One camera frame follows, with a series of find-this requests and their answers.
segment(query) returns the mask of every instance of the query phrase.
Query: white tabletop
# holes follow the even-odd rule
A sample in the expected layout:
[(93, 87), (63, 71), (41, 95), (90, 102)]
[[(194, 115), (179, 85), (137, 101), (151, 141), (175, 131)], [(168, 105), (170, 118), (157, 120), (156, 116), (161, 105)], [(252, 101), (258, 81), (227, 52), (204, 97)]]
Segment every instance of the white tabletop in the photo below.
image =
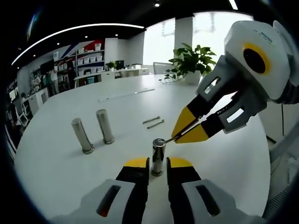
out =
[(109, 73), (109, 72), (119, 73), (119, 72), (139, 71), (139, 70), (149, 70), (149, 69), (146, 69), (146, 68), (145, 69), (120, 69), (120, 70), (114, 70), (114, 71), (101, 71), (101, 72), (97, 72), (97, 73), (91, 73), (91, 74), (86, 74), (86, 75), (82, 75), (82, 76), (77, 76), (74, 78), (74, 80), (88, 78), (88, 77), (92, 77), (92, 76), (98, 76), (103, 73)]
[[(183, 80), (163, 85), (158, 81), (161, 77), (128, 77), (83, 86), (51, 97), (36, 113), (20, 141), (15, 170), (46, 218), (68, 215), (79, 207), (84, 195), (105, 179), (115, 179), (125, 162), (151, 157), (155, 138), (170, 137), (181, 110), (194, 98), (196, 86), (185, 85)], [(155, 90), (132, 95), (151, 88)], [(229, 100), (223, 98), (212, 112)], [(115, 136), (111, 145), (103, 144), (95, 116), (98, 109), (107, 110)], [(165, 122), (152, 129), (142, 124), (156, 116)], [(82, 119), (95, 146), (90, 155), (82, 153), (72, 129), (71, 121), (76, 117)], [(263, 214), (270, 185), (270, 158), (258, 115), (230, 134), (221, 131), (200, 143), (168, 143), (165, 154), (189, 160), (202, 179), (230, 193), (237, 208), (251, 215)], [(151, 176), (148, 190), (142, 223), (172, 223), (166, 172), (160, 177)]]

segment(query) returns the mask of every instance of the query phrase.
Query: metal rod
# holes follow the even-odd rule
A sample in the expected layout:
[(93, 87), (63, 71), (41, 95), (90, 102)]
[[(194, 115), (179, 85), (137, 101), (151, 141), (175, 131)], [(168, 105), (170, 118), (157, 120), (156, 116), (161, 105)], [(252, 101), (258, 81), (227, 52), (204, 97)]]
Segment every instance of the metal rod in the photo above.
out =
[(164, 139), (153, 140), (153, 157), (152, 167), (150, 172), (153, 176), (160, 176), (163, 173), (163, 160), (166, 149), (166, 142)]
[(165, 142), (168, 143), (168, 142), (171, 142), (171, 141), (175, 141), (176, 139), (178, 139), (180, 136), (174, 136), (173, 138), (171, 139), (168, 139), (166, 140)]
[(142, 122), (142, 123), (145, 124), (145, 123), (151, 122), (151, 121), (153, 121), (153, 120), (157, 120), (157, 119), (160, 119), (160, 116), (155, 117), (155, 118), (152, 118), (152, 119), (149, 119), (149, 120), (145, 120), (145, 121)]
[(82, 121), (80, 118), (75, 118), (72, 122), (71, 125), (74, 129), (74, 132), (76, 134), (76, 137), (79, 140), (80, 145), (82, 146), (82, 151), (85, 154), (90, 154), (93, 152), (94, 147), (93, 144), (90, 143), (86, 132), (84, 130), (84, 127), (82, 125)]
[(108, 120), (107, 111), (105, 109), (98, 110), (96, 112), (97, 119), (104, 137), (104, 143), (109, 145), (115, 141), (114, 136), (112, 135), (111, 127)]
[(157, 126), (157, 125), (159, 125), (159, 124), (162, 124), (164, 122), (164, 120), (161, 120), (160, 122), (158, 122), (158, 123), (156, 123), (156, 124), (154, 124), (154, 125), (152, 125), (152, 126), (148, 126), (148, 129), (150, 129), (150, 128), (152, 128), (152, 127), (155, 127), (155, 126)]

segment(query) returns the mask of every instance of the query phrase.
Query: black slot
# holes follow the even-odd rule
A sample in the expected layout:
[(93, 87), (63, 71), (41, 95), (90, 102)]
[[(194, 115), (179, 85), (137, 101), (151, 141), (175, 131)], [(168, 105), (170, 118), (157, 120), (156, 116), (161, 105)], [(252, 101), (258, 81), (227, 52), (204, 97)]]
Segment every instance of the black slot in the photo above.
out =
[(197, 186), (196, 189), (199, 192), (202, 200), (204, 201), (206, 209), (210, 213), (210, 215), (218, 215), (220, 213), (220, 209), (209, 190), (205, 186)]
[(104, 199), (101, 201), (100, 205), (98, 206), (97, 214), (99, 214), (102, 217), (107, 217), (112, 202), (115, 199), (120, 189), (121, 189), (120, 186), (115, 186), (115, 185), (109, 189)]

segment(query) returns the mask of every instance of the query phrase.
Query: led strip light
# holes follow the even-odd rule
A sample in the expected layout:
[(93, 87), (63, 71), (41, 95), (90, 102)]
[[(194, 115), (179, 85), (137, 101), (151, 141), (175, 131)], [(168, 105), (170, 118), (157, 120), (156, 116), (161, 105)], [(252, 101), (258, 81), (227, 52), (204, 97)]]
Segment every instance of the led strip light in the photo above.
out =
[(61, 31), (58, 31), (56, 33), (53, 33), (49, 36), (44, 37), (43, 39), (39, 40), (38, 42), (32, 44), (31, 46), (29, 46), (26, 50), (24, 50), (19, 56), (16, 57), (16, 59), (14, 59), (14, 61), (11, 63), (11, 65), (13, 65), (23, 54), (25, 54), (27, 51), (29, 51), (31, 48), (33, 48), (34, 46), (38, 45), (39, 43), (41, 43), (42, 41), (53, 37), (57, 34), (66, 32), (66, 31), (70, 31), (73, 29), (79, 29), (79, 28), (85, 28), (85, 27), (95, 27), (95, 26), (122, 26), (122, 27), (133, 27), (133, 28), (139, 28), (139, 29), (143, 29), (144, 27), (142, 26), (137, 26), (137, 25), (130, 25), (130, 24), (122, 24), (122, 23), (95, 23), (95, 24), (87, 24), (87, 25), (82, 25), (82, 26), (77, 26), (77, 27), (72, 27), (72, 28), (68, 28), (68, 29), (64, 29)]

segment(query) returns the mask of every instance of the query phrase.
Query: white cabinet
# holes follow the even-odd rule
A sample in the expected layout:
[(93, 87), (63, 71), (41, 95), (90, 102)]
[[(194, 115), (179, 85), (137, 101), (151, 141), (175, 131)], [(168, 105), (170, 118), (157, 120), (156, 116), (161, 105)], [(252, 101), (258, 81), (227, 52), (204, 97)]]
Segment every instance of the white cabinet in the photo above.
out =
[(33, 116), (36, 114), (39, 108), (41, 108), (41, 106), (48, 100), (48, 98), (48, 89), (45, 88), (25, 99), (29, 102), (30, 110)]

